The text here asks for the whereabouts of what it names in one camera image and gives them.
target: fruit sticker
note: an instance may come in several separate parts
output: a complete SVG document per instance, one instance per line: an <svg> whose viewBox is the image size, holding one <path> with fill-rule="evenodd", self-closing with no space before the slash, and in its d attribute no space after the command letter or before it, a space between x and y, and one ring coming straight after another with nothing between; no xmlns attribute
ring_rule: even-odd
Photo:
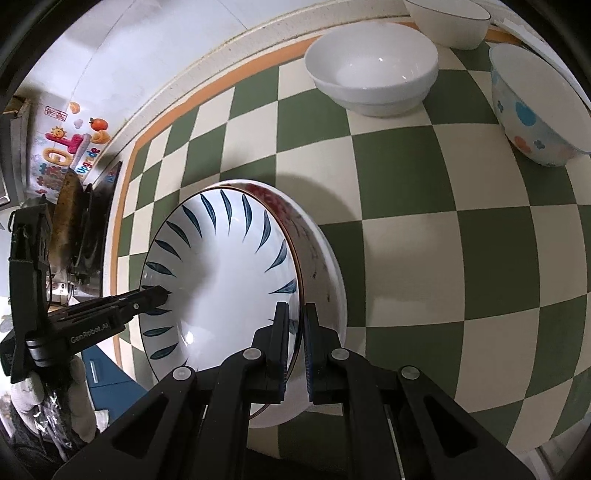
<svg viewBox="0 0 591 480"><path fill-rule="evenodd" d="M105 145L110 139L111 136L105 130L99 130L92 135L90 141L97 145Z"/></svg>
<svg viewBox="0 0 591 480"><path fill-rule="evenodd" d="M95 132L100 132L101 130L107 130L109 128L109 124L102 118L91 118L89 123L90 128Z"/></svg>

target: blue leaf pattern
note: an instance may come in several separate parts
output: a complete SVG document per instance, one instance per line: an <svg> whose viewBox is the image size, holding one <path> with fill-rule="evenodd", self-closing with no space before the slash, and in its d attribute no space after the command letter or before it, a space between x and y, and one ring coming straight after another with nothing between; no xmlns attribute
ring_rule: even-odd
<svg viewBox="0 0 591 480"><path fill-rule="evenodd" d="M273 293L294 293L296 291L296 287L297 287L297 282L294 278L289 283L282 286L279 290L275 290L275 291L272 291L271 293L269 293L269 295L271 295Z"/></svg>
<svg viewBox="0 0 591 480"><path fill-rule="evenodd" d="M226 208L226 214L228 215L228 235L230 235L230 224L232 223L232 204L223 190L220 190L222 194L223 205Z"/></svg>
<svg viewBox="0 0 591 480"><path fill-rule="evenodd" d="M244 207L244 217L246 217L246 232L244 232L244 238L242 238L242 241L244 241L246 234L248 233L248 229L251 227L252 223L251 204L248 203L248 199L244 194L242 194L242 206Z"/></svg>
<svg viewBox="0 0 591 480"><path fill-rule="evenodd" d="M203 202L203 205L205 206L205 209L207 210L207 214L209 215L209 218L211 218L212 223L213 223L213 231L216 231L216 212L213 210L212 204L209 203L209 200L207 200L204 196L203 193L200 195L201 197L201 201Z"/></svg>
<svg viewBox="0 0 591 480"><path fill-rule="evenodd" d="M187 244L189 248L191 248L191 244L189 243L189 239L187 238L187 234L184 232L182 228L180 228L176 223L169 222L166 220L166 225L168 225L174 233L176 233L180 238L183 239L183 242Z"/></svg>
<svg viewBox="0 0 591 480"><path fill-rule="evenodd" d="M277 265L281 265L285 261L286 257L287 257L287 243L285 242L285 240L283 240L281 243L281 248L279 249L279 254L277 255L277 258L271 264L271 266L265 270L265 273L267 273L270 269L276 267Z"/></svg>
<svg viewBox="0 0 591 480"><path fill-rule="evenodd" d="M174 273L172 273L168 268L164 265L156 263L156 262L146 262L146 267L151 268L155 272L162 273L163 275L172 275L176 277Z"/></svg>
<svg viewBox="0 0 591 480"><path fill-rule="evenodd" d="M165 356L169 356L171 353L173 353L173 350L177 347L177 345L178 342L174 345L170 345L160 350L156 350L154 353L152 353L152 355L150 355L150 360L160 360Z"/></svg>
<svg viewBox="0 0 591 480"><path fill-rule="evenodd" d="M152 317L156 317L158 315L163 315L164 313L168 313L170 312L170 310L167 309L153 309L150 310L149 312L145 312L146 315L150 315Z"/></svg>
<svg viewBox="0 0 591 480"><path fill-rule="evenodd" d="M271 222L269 221L269 215L267 215L266 210L264 213L265 213L265 223L262 228L261 244L259 245L259 248L256 249L257 252L261 249L261 247L265 244L265 242L267 240L269 240L269 235L271 234Z"/></svg>
<svg viewBox="0 0 591 480"><path fill-rule="evenodd" d="M143 335L146 337L157 337L162 335L163 333L168 332L173 327L160 327L160 328L153 328L151 330L146 330Z"/></svg>
<svg viewBox="0 0 591 480"><path fill-rule="evenodd" d="M174 249L174 247L172 245L170 245L169 243L165 242L164 240L154 240L154 242L160 248L164 248L167 252L172 253L175 257L178 257L180 260L182 260L182 258L179 256L177 251Z"/></svg>
<svg viewBox="0 0 591 480"><path fill-rule="evenodd" d="M191 220L191 223L195 226L195 228L199 232L199 236L201 238L203 238L203 235L201 234L201 227L199 226L199 222L197 221L197 217L195 216L195 214L190 209L185 207L185 205L183 205L183 212L185 212L185 215L187 217L189 217L189 220Z"/></svg>

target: blue cabinet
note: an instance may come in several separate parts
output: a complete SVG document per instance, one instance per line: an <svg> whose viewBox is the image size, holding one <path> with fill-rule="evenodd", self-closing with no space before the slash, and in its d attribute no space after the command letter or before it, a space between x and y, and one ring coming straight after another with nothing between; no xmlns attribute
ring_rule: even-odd
<svg viewBox="0 0 591 480"><path fill-rule="evenodd" d="M86 367L86 381L90 388L132 381L119 366L96 345L82 352Z"/></svg>
<svg viewBox="0 0 591 480"><path fill-rule="evenodd" d="M109 410L109 423L146 393L96 345L84 350L82 359L92 402L97 410Z"/></svg>
<svg viewBox="0 0 591 480"><path fill-rule="evenodd" d="M123 415L145 393L146 390L133 380L90 389L95 408L109 410L109 424Z"/></svg>

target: bowl rim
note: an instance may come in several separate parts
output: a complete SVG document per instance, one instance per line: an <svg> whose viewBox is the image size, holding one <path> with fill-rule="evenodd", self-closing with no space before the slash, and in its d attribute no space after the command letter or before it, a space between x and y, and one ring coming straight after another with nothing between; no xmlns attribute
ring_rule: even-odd
<svg viewBox="0 0 591 480"><path fill-rule="evenodd" d="M494 47L491 47L491 48L489 49L489 51L488 51L488 57L489 57L489 60L491 61L491 67L492 67L492 69L491 69L491 75L492 75L493 71L495 71L495 72L496 72L496 74L499 76L499 78L500 78L501 80L503 80L503 82L505 83L505 85L507 85L507 88L508 88L508 89L511 91L511 93L512 93L513 95L515 95L515 97L516 97L516 98L518 98L518 99L521 101L521 103L523 103L524 105L526 105L526 103L524 102L523 98L521 98L519 95L517 95L517 93L516 93L516 92L513 90L513 88L511 87L511 85L509 85L509 84L506 82L506 80L505 80L505 79L504 79L504 78L501 76L501 74L499 73L499 70L498 70L498 68L495 66L495 63L494 63L494 62L493 62L493 60L492 60L492 53L493 53L493 50L494 50L495 48L497 48L498 46L500 46L500 45L507 45L507 44L504 44L504 43L499 43L499 44L495 45ZM525 50L526 52L528 52L528 53L531 53L531 52L529 52L528 50L526 50L525 48L522 48L522 47L518 47L518 46L515 46L515 45L513 45L512 47L515 47L515 48L520 48L521 50ZM546 61L545 61L544 59L542 59L541 57L538 57L538 58L539 58L540 60L544 61L545 63L547 63L547 64L548 64L548 66L549 66L549 67L551 67L552 69L554 68L552 65L550 65L548 62L546 62ZM564 81L565 81L565 82L567 82L567 84L568 84L568 85L569 85L569 86L572 88L572 85L571 85L571 84L569 84L569 83L568 83L568 81L567 81L566 79L564 79ZM575 91L575 94L577 95L577 98L579 99L579 101L581 101L581 103L583 103L583 101L581 100L581 98L579 97L579 95L576 93L576 91ZM536 115L536 117L537 117L537 118L539 118L539 119L540 119L540 121L541 121L541 122L542 122L542 123L543 123L543 124L544 124L544 125L545 125L545 126L546 126L546 127L549 129L549 130L550 130L550 131L551 131L551 132L553 132L553 133L554 133L556 136L560 137L560 138L561 138L561 139L564 141L564 143L566 143L566 144L570 145L571 147L573 147L573 148L574 148L574 149L575 149L577 152L579 152L579 153L583 153L583 154L591 154L591 148L590 148L589 150L583 150L583 149L581 149L581 148L577 147L576 145L573 145L571 142L569 142L568 140L566 140L566 139L565 139L565 137L563 137L561 134L559 134L559 133L558 133L558 132L557 132L557 131L556 131L554 128L552 128L551 126L549 126L549 124L548 124L548 123L547 123L547 122L546 122L546 121L545 121L545 120L544 120L544 119L543 119L541 116L539 116L538 112L536 112L536 111L535 111L535 110L534 110L532 107L530 107L529 105L527 105L527 108L529 108L529 109L530 109L532 112L534 112L534 113L535 113L535 115Z"/></svg>
<svg viewBox="0 0 591 480"><path fill-rule="evenodd" d="M464 18L466 20L474 20L477 22L490 22L491 21L492 15L486 8L484 8L482 5L478 5L476 2L472 2L472 0L466 0L466 1L473 3L477 7L482 8L488 14L488 18L474 18L474 17L467 17L465 15L451 14L450 12L442 12L441 10L437 10L436 8L425 7L425 5L418 4L417 0L414 0L414 1L404 0L405 3L408 2L409 4L413 4L416 7L421 7L421 8L424 8L425 10L430 10L431 12L437 12L438 14L442 14L442 15L449 15L450 17Z"/></svg>
<svg viewBox="0 0 591 480"><path fill-rule="evenodd" d="M256 200L258 203L260 203L261 205L263 205L263 207L265 208L265 210L275 219L275 221L277 222L277 225L279 225L279 228L281 229L281 232L283 233L285 240L287 241L287 245L290 249L291 252L291 256L293 258L294 261L294 266L295 266L295 274L297 277L297 286L298 286L298 298L299 298L299 312L298 312L298 328L295 332L295 340L294 340L294 351L293 354L291 356L291 361L288 363L287 365L287 372L285 375L285 382L287 383L287 381L289 380L289 378L291 377L291 373L293 372L293 369L296 366L296 362L301 350L301 341L302 341L302 337L304 335L304 281L303 281L303 276L302 276L302 272L301 272L301 265L300 265L300 260L298 259L297 256L297 252L296 249L293 245L293 241L291 239L291 237L289 236L287 230L285 229L285 227L283 226L283 224L280 222L280 220L277 218L277 215L275 215L275 212L273 212L273 210L265 203L263 202L261 199L255 197L251 192L244 190L244 189L240 189L237 188L233 185L220 185L219 183L216 183L214 185L210 185L208 187L202 188L201 190L199 190L198 192L195 192L193 195L185 198L181 203L179 203L173 210L172 212L170 212L166 218L163 220L162 224L160 225L160 227L158 228L158 230L156 230L156 234L154 235L153 239L150 241L150 245L148 247L148 253L146 254L146 259L148 258L148 254L150 253L150 250L152 248L152 246L154 245L154 242L158 236L158 234L160 233L160 230L162 230L162 227L164 226L164 224L166 223L166 220L168 220L170 218L170 216L176 212L179 207L181 205L184 205L186 202L188 202L190 199L195 198L197 195L202 194L203 192L208 192L211 190L222 190L222 189L228 189L228 190L234 190L237 192L241 192L243 194L248 195L250 198L252 198L253 200ZM144 277L144 270L145 270L145 260L144 260L144 266L142 267L142 273L141 273L141 277L139 279L139 287L141 288L141 284L142 284L142 278ZM144 347L144 353L145 353L145 343L144 343L144 335L141 335L141 340L142 340L142 346ZM156 378L158 378L158 376L156 375L156 372L154 371L153 367L152 367L152 363L150 362L150 359L148 358L148 365L150 366L150 370L152 371L152 373L154 374L154 376ZM263 413L267 408L269 408L270 404L263 404L261 408L259 408L256 412L251 413L249 415L249 419L252 420L255 417L258 417L261 413Z"/></svg>
<svg viewBox="0 0 591 480"><path fill-rule="evenodd" d="M425 40L427 40L429 42L428 43L428 44L430 44L429 47L433 47L433 50L435 52L434 64L428 70L426 70L424 73L420 74L419 77L416 77L410 81L406 81L403 83L392 83L390 85L376 86L376 87L349 87L349 86L341 85L339 83L327 82L326 80L319 79L316 75L314 75L310 71L310 69L308 68L307 59L309 58L309 53L314 48L314 45L316 45L320 40L326 38L328 35L340 32L344 28L347 28L347 27L352 27L354 25L357 26L357 25L370 25L370 24L387 25L387 28L395 28L396 30L408 29L408 30L414 32L414 33L412 33L412 35L419 34L419 35L423 36L425 38ZM407 25L404 25L400 22L378 22L376 20L351 22L351 23L348 23L345 25L339 25L338 27L335 27L334 29L328 31L327 33L323 34L322 36L320 36L319 38L314 40L312 42L312 44L307 48L306 53L304 53L304 67L306 68L308 75L310 75L312 77L314 82L319 82L324 86L335 87L335 88L341 89L343 91L349 91L349 92L380 92L380 91L388 91L393 87L414 85L414 84L419 83L420 81L424 80L429 75L431 75L433 73L433 71L438 72L439 71L439 51L438 51L435 43L428 36L426 36L423 32L421 32L420 30L417 30L413 27L409 27Z"/></svg>

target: green tile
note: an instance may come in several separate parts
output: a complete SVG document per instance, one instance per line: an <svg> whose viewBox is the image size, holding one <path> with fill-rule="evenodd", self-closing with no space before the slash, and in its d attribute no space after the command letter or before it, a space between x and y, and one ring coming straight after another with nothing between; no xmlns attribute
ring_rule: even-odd
<svg viewBox="0 0 591 480"><path fill-rule="evenodd" d="M193 127L195 126L198 110L199 107L197 106L174 121L168 135L168 142L164 149L164 156L174 152L189 141L191 133L193 132Z"/></svg>
<svg viewBox="0 0 591 480"><path fill-rule="evenodd" d="M154 201L154 195L156 194L156 184L158 183L158 175L160 175L160 165L162 165L161 161L159 161L156 165L152 165L142 175L142 178L139 181L138 201L135 204L136 210L139 210L140 208L145 207Z"/></svg>
<svg viewBox="0 0 591 480"><path fill-rule="evenodd" d="M275 155L220 173L221 180L248 179L275 186Z"/></svg>
<svg viewBox="0 0 591 480"><path fill-rule="evenodd" d="M125 324L125 330L119 334L119 338L125 340L127 343L131 343L131 340L129 339L129 323Z"/></svg>
<svg viewBox="0 0 591 480"><path fill-rule="evenodd" d="M540 271L529 207L457 213L466 320L540 306Z"/></svg>
<svg viewBox="0 0 591 480"><path fill-rule="evenodd" d="M566 167L543 167L527 158L511 144L530 205L568 205L577 203Z"/></svg>
<svg viewBox="0 0 591 480"><path fill-rule="evenodd" d="M131 230L134 227L134 214L128 215L121 220L121 229L119 230L119 249L118 257L129 255L129 246L131 245Z"/></svg>
<svg viewBox="0 0 591 480"><path fill-rule="evenodd" d="M236 84L230 118L277 100L279 65L263 70Z"/></svg>
<svg viewBox="0 0 591 480"><path fill-rule="evenodd" d="M321 225L339 262L347 294L347 325L365 326L365 253L361 222Z"/></svg>
<svg viewBox="0 0 591 480"><path fill-rule="evenodd" d="M166 197L154 202L152 213L152 225L150 227L150 242L156 236L158 229L164 223L170 213L178 206L179 190L172 192Z"/></svg>
<svg viewBox="0 0 591 480"><path fill-rule="evenodd" d="M150 367L146 354L133 345L131 346L131 354L134 359L135 381L146 390L150 390L154 386L154 381L152 367Z"/></svg>
<svg viewBox="0 0 591 480"><path fill-rule="evenodd" d="M224 124L189 142L181 187L186 187L220 172L225 135L226 125Z"/></svg>
<svg viewBox="0 0 591 480"><path fill-rule="evenodd" d="M277 151L350 134L346 110L313 89L279 100Z"/></svg>
<svg viewBox="0 0 591 480"><path fill-rule="evenodd" d="M591 205L579 205L579 217L587 253L587 291L591 291Z"/></svg>
<svg viewBox="0 0 591 480"><path fill-rule="evenodd" d="M452 398L462 359L464 322L367 327L365 356L376 367L414 365Z"/></svg>
<svg viewBox="0 0 591 480"><path fill-rule="evenodd" d="M480 425L503 445L507 445L517 418L521 412L523 400L509 403L489 410L474 411L470 413Z"/></svg>
<svg viewBox="0 0 591 480"><path fill-rule="evenodd" d="M318 470L346 470L345 420L337 415L304 411L278 426L281 458Z"/></svg>
<svg viewBox="0 0 591 480"><path fill-rule="evenodd" d="M591 368L573 378L569 396L560 414L552 437L556 437L581 420L591 403Z"/></svg>
<svg viewBox="0 0 591 480"><path fill-rule="evenodd" d="M433 125L498 123L486 97L465 70L439 70L423 105Z"/></svg>
<svg viewBox="0 0 591 480"><path fill-rule="evenodd" d="M148 158L148 150L150 149L150 144L151 142L146 143L136 153L134 166L131 168L131 176L129 177L129 181L137 178L144 171L144 166L146 165L146 158Z"/></svg>
<svg viewBox="0 0 591 480"><path fill-rule="evenodd" d="M353 136L364 219L456 209L433 127Z"/></svg>
<svg viewBox="0 0 591 480"><path fill-rule="evenodd" d="M555 387L574 375L586 312L587 295L540 308L534 369L526 397Z"/></svg>
<svg viewBox="0 0 591 480"><path fill-rule="evenodd" d="M474 50L459 50L452 48L452 52L464 64L468 70L480 70L489 72L491 70L491 60L488 57L488 51L491 48L486 42L482 42Z"/></svg>
<svg viewBox="0 0 591 480"><path fill-rule="evenodd" d="M139 281L142 277L142 270L144 269L144 262L148 252L143 254L135 254L129 256L129 289L135 290L139 288Z"/></svg>

